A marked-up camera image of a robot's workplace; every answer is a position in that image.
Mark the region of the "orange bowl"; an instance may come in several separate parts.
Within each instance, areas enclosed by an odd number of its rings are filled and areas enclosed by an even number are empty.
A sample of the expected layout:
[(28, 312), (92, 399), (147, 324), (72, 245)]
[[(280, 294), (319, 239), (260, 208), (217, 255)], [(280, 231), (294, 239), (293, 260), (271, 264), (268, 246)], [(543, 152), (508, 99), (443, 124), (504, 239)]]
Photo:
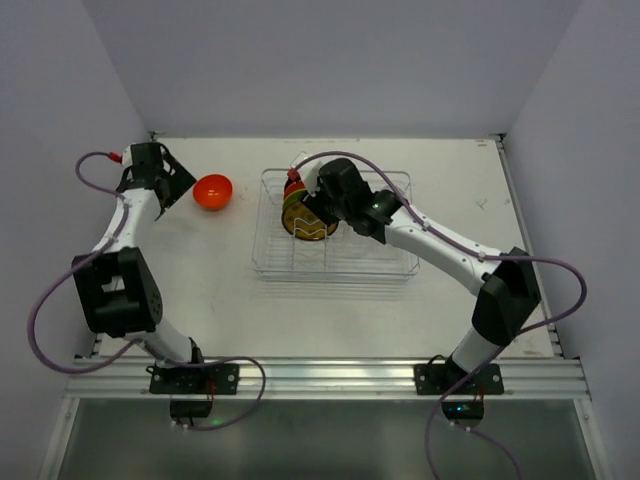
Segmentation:
[(224, 209), (233, 195), (233, 183), (222, 174), (209, 174), (196, 181), (192, 195), (198, 206), (205, 210)]

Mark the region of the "green plate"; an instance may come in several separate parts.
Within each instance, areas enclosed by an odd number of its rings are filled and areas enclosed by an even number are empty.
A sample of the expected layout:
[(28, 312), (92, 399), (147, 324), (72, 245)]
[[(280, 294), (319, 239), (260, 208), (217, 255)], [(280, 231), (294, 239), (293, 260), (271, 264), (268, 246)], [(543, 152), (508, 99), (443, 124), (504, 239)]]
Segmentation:
[(286, 209), (290, 204), (298, 202), (301, 197), (305, 196), (305, 194), (306, 192), (304, 190), (299, 190), (290, 194), (283, 200), (283, 208)]

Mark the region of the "yellow patterned plate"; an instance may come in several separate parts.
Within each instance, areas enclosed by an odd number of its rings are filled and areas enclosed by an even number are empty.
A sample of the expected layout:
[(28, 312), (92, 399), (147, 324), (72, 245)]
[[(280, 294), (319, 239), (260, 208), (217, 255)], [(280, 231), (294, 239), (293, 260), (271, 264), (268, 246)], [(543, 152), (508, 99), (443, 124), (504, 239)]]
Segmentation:
[(283, 207), (281, 223), (289, 235), (302, 241), (325, 240), (338, 228), (337, 223), (324, 223), (299, 201)]

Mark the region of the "orange plate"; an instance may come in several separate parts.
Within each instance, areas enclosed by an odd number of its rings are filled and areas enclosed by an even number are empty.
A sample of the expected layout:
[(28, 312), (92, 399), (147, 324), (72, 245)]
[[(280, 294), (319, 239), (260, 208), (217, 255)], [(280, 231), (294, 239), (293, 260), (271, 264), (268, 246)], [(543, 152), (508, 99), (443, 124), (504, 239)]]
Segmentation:
[(305, 187), (302, 183), (300, 182), (292, 183), (284, 190), (284, 197), (288, 197), (300, 190), (305, 190)]

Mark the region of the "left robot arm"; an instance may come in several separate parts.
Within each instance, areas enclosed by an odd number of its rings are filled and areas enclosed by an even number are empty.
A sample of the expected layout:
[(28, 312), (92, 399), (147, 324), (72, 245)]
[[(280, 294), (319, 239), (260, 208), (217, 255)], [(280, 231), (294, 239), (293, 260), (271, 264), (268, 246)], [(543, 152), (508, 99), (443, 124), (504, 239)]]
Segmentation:
[(137, 343), (162, 368), (196, 364), (196, 342), (166, 319), (160, 289), (141, 245), (153, 224), (196, 183), (159, 142), (132, 144), (113, 159), (124, 166), (113, 189), (115, 211), (89, 254), (73, 259), (73, 278), (87, 326), (95, 334)]

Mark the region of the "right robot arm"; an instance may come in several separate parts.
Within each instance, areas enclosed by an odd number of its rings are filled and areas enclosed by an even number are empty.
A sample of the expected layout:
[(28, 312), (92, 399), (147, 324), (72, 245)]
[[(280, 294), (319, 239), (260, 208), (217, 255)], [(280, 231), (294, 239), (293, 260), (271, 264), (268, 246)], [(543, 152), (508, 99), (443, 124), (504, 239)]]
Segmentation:
[(344, 222), (360, 236), (413, 254), (475, 297), (470, 329), (430, 374), (449, 388), (516, 338), (541, 301), (534, 269), (519, 248), (503, 253), (433, 223), (393, 183), (372, 190), (353, 160), (303, 161), (289, 175), (301, 180), (303, 203), (321, 221)]

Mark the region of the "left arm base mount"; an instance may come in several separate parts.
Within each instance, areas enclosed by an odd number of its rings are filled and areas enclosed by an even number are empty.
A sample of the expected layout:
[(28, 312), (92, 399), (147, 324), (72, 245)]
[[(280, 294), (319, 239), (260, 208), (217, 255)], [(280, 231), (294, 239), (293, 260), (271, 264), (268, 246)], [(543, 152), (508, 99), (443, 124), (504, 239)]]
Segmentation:
[(207, 418), (213, 410), (216, 395), (235, 395), (240, 367), (235, 363), (207, 368), (161, 368), (148, 366), (151, 375), (149, 392), (170, 395), (170, 418), (176, 422), (186, 420), (190, 425), (195, 419)]

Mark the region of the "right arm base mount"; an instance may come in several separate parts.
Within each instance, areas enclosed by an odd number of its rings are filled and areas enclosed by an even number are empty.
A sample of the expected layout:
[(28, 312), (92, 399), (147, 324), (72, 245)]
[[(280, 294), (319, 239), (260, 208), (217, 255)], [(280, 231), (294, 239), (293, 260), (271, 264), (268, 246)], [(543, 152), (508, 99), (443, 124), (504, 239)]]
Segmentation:
[[(413, 380), (416, 393), (422, 396), (441, 397), (460, 381), (466, 372), (456, 367), (442, 355), (436, 355), (426, 363), (413, 366)], [(470, 400), (444, 400), (441, 405), (443, 415), (454, 423), (477, 426), (484, 418), (485, 398), (505, 393), (502, 374), (497, 364), (491, 363), (474, 374), (461, 385), (453, 395), (470, 396)]]

